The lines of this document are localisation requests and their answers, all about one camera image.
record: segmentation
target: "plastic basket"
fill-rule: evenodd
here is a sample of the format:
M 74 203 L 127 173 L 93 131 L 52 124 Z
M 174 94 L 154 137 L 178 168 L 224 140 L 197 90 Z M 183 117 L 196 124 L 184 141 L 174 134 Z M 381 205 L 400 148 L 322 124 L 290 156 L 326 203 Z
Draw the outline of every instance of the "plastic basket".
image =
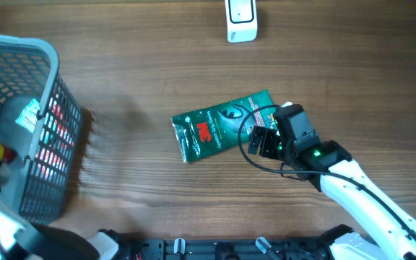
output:
M 33 133 L 15 123 L 32 99 L 40 103 Z M 25 219 L 46 224 L 59 217 L 81 124 L 54 48 L 0 35 L 0 142 L 23 159 L 5 202 Z

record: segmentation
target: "green package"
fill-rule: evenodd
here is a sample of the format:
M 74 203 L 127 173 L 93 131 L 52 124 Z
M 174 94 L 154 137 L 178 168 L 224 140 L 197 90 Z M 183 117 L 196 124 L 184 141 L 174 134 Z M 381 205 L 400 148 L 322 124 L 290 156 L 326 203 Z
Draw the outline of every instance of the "green package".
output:
M 262 90 L 237 100 L 172 117 L 182 160 L 193 162 L 236 145 L 243 119 L 251 111 L 272 104 L 269 91 Z M 273 112 L 274 108 L 268 108 L 250 116 L 241 129 L 242 142 L 248 141 L 254 126 L 275 128 Z

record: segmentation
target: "wood grain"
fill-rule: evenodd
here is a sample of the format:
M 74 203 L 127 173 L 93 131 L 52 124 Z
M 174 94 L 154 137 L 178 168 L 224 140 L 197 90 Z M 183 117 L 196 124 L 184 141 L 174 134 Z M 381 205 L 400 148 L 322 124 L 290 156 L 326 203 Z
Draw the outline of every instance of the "wood grain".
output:
M 1 34 L 55 46 L 83 107 L 55 226 L 163 238 L 359 229 L 309 183 L 256 170 L 236 148 L 181 162 L 171 116 L 262 89 L 302 104 L 416 218 L 416 3 L 260 1 L 258 17 L 258 39 L 231 45 L 222 2 L 0 7 Z

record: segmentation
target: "laundry basket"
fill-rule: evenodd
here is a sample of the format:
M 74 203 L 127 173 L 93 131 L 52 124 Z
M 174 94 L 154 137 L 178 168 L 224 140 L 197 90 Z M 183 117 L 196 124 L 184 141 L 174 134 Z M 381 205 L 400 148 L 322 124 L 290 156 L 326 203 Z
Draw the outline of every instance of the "laundry basket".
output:
M 16 119 L 32 100 L 40 109 L 31 132 Z M 21 158 L 1 193 L 25 219 L 46 224 L 59 217 L 81 124 L 54 48 L 0 35 L 0 142 Z

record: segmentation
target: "gray basket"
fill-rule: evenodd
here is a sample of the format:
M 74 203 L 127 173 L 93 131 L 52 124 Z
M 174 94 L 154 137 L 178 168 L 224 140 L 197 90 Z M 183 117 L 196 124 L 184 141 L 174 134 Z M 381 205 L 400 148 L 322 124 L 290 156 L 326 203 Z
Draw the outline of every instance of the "gray basket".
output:
M 32 99 L 40 103 L 33 134 L 15 123 Z M 81 124 L 54 48 L 0 35 L 0 142 L 23 159 L 1 197 L 25 219 L 46 224 L 59 217 Z

